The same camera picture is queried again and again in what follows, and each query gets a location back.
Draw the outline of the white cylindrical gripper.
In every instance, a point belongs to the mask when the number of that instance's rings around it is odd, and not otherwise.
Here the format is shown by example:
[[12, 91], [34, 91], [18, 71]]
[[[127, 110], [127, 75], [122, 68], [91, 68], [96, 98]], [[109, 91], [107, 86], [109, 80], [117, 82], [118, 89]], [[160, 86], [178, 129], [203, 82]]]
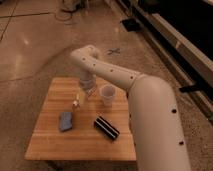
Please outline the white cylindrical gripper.
[[76, 99], [79, 105], [83, 105], [86, 100], [86, 93], [96, 86], [96, 77], [92, 75], [88, 80], [79, 80], [79, 86], [83, 91], [79, 91], [76, 95]]

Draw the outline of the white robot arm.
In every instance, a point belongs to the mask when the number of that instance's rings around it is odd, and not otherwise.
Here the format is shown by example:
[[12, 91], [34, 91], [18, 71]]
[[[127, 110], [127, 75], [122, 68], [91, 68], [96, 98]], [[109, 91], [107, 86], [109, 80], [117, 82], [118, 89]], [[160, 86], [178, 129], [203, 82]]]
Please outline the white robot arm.
[[87, 45], [70, 53], [82, 88], [100, 77], [126, 92], [139, 171], [191, 171], [175, 93], [163, 79], [99, 59]]

